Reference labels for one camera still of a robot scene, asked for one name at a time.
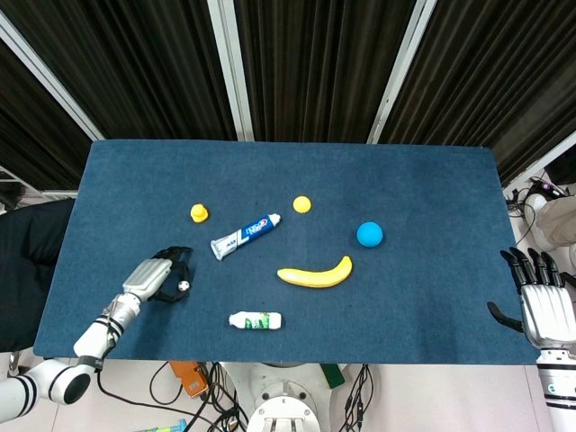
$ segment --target yellow ball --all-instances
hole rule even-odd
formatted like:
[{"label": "yellow ball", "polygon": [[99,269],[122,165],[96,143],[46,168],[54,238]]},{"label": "yellow ball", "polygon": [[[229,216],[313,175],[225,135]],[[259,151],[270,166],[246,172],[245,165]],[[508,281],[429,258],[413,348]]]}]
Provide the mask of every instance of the yellow ball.
[{"label": "yellow ball", "polygon": [[307,213],[310,211],[312,203],[307,196],[301,195],[294,200],[293,206],[298,213]]},{"label": "yellow ball", "polygon": [[203,206],[203,204],[198,203],[192,206],[192,209],[190,210],[190,216],[196,223],[204,222],[208,219],[208,211],[206,210],[206,207]]}]

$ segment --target green label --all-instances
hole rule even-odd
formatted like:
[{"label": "green label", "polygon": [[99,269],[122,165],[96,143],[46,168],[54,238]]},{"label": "green label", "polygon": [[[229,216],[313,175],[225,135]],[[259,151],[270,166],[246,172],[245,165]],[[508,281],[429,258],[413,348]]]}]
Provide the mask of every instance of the green label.
[{"label": "green label", "polygon": [[244,320],[244,329],[270,329],[270,314],[268,312],[262,313],[260,319]]}]

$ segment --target small white ball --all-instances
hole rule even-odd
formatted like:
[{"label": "small white ball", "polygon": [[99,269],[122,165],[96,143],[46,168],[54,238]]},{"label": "small white ball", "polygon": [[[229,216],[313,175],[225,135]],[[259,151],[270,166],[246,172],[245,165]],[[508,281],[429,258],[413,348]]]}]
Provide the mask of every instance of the small white ball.
[{"label": "small white ball", "polygon": [[180,281],[178,283],[178,289],[180,291],[188,291],[189,288],[190,288],[190,283],[188,283],[188,281]]}]

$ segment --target orange device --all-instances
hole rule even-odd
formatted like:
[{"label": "orange device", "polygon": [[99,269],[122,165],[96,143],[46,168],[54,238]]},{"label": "orange device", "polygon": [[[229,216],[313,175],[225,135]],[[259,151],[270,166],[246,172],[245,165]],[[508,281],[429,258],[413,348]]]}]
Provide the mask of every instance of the orange device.
[{"label": "orange device", "polygon": [[196,396],[208,390],[205,367],[198,362],[169,362],[176,378],[180,380],[189,397]]}]

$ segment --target banana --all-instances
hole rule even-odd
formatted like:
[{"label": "banana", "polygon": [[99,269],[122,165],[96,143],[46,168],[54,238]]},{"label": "banana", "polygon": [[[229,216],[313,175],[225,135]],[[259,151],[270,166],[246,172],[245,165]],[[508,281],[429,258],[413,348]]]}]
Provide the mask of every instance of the banana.
[{"label": "banana", "polygon": [[278,277],[288,284],[310,288],[328,288],[344,281],[352,272],[352,260],[344,255],[339,264],[326,272],[307,272],[297,268],[281,268]]}]

